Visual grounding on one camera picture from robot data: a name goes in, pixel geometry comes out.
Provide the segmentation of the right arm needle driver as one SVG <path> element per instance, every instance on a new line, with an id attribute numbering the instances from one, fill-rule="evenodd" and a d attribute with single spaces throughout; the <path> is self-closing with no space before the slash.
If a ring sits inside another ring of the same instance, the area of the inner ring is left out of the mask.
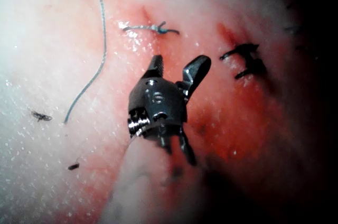
<path id="1" fill-rule="evenodd" d="M 177 84 L 160 73 L 147 70 L 129 94 L 128 130 L 133 137 L 143 127 L 168 121 L 182 125 L 187 121 L 185 98 Z"/>

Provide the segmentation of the right arm needle driver jaw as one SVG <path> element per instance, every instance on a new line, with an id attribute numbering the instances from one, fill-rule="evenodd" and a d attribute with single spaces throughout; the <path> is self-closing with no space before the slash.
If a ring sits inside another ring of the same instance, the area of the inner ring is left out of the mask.
<path id="1" fill-rule="evenodd" d="M 185 100 L 191 98 L 210 68 L 211 59 L 206 55 L 197 56 L 183 68 L 182 80 L 177 81 L 175 84 L 184 95 Z"/>
<path id="2" fill-rule="evenodd" d="M 147 77 L 162 77 L 163 71 L 163 57 L 161 55 L 154 55 L 147 69 Z"/>

